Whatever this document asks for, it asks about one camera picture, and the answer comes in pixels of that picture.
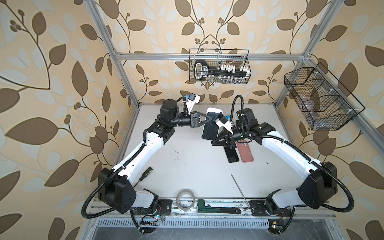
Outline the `black phone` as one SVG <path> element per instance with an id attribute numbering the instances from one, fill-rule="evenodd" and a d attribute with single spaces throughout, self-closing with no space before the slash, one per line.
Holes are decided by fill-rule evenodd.
<path id="1" fill-rule="evenodd" d="M 202 132 L 202 139 L 214 141 L 217 138 L 219 132 L 219 126 L 216 124 L 216 120 L 222 115 L 223 111 L 216 108 L 208 108 L 206 115 L 212 117 L 209 123 L 206 123 Z"/>

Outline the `pink phone case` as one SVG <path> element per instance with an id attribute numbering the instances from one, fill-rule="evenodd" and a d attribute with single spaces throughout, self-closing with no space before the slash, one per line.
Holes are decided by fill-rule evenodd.
<path id="1" fill-rule="evenodd" d="M 250 163 L 254 161 L 254 157 L 247 141 L 237 142 L 237 148 L 243 163 Z"/>

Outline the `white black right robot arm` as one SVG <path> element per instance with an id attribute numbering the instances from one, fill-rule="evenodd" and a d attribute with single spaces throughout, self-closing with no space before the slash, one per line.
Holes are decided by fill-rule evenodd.
<path id="1" fill-rule="evenodd" d="M 337 168 L 332 163 L 322 163 L 309 156 L 294 144 L 287 141 L 273 126 L 259 123 L 251 109 L 245 108 L 241 102 L 239 111 L 235 105 L 231 106 L 231 113 L 218 113 L 212 119 L 217 128 L 213 146 L 235 149 L 237 144 L 254 141 L 269 149 L 284 160 L 302 179 L 302 184 L 296 188 L 282 191 L 280 189 L 270 193 L 265 198 L 264 210 L 274 217 L 291 209 L 291 216 L 287 223 L 279 230 L 270 232 L 274 235 L 283 234 L 290 226 L 296 208 L 309 207 L 319 209 L 324 207 L 338 213 L 351 212 L 355 206 L 352 193 L 337 177 Z"/>

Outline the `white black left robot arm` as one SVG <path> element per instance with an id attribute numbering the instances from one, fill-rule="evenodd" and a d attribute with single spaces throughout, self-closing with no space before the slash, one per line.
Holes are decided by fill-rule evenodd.
<path id="1" fill-rule="evenodd" d="M 179 111 L 178 101 L 165 100 L 154 123 L 144 130 L 143 141 L 121 162 L 111 169 L 103 169 L 100 172 L 98 186 L 82 206 L 83 218 L 98 218 L 113 211 L 124 214 L 140 208 L 151 214 L 160 212 L 157 194 L 149 190 L 134 189 L 134 185 L 139 182 L 138 175 L 142 168 L 171 138 L 176 127 L 189 126 L 194 129 L 213 121 L 211 116 L 192 111 L 195 100 L 186 97 L 182 97 L 181 100 L 184 104 L 182 112 Z M 96 214 L 87 213 L 88 205 L 94 197 L 110 208 Z"/>

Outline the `black socket set holder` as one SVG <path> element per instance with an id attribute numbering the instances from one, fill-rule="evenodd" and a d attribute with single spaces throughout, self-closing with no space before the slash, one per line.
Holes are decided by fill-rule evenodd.
<path id="1" fill-rule="evenodd" d="M 237 67 L 218 62 L 215 67 L 203 60 L 194 63 L 192 73 L 196 80 L 218 83 L 242 83 L 251 77 L 251 70 L 247 66 Z"/>

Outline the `green black pipe wrench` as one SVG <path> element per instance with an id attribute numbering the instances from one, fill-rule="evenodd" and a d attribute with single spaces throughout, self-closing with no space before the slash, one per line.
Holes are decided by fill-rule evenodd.
<path id="1" fill-rule="evenodd" d="M 206 205 L 206 202 L 204 199 L 198 199 L 197 212 L 198 213 L 232 214 L 232 215 L 240 215 L 242 213 L 242 211 L 238 208 L 212 207 L 210 205 Z"/>

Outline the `thin metal rod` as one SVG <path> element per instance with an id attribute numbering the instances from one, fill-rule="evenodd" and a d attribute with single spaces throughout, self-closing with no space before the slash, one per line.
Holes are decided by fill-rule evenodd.
<path id="1" fill-rule="evenodd" d="M 250 210 L 250 209 L 251 209 L 251 206 L 250 206 L 249 202 L 247 201 L 246 197 L 244 196 L 244 194 L 243 194 L 243 192 L 242 192 L 240 186 L 238 185 L 238 183 L 237 183 L 235 177 L 234 177 L 232 174 L 231 174 L 231 177 L 232 177 L 232 179 L 233 179 L 233 181 L 234 181 L 234 183 L 235 183 L 237 189 L 239 190 L 239 192 L 240 192 L 240 194 L 241 194 L 241 196 L 242 196 L 244 202 L 245 202 L 246 205 L 247 205 L 247 207 L 244 208 L 244 211 L 246 211 L 246 210 Z"/>

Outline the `clear tape roll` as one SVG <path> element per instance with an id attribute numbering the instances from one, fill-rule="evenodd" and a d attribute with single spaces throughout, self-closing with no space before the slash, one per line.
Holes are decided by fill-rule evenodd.
<path id="1" fill-rule="evenodd" d="M 184 213 L 190 212 L 194 208 L 195 202 L 195 195 L 189 189 L 181 190 L 176 197 L 176 205 Z"/>

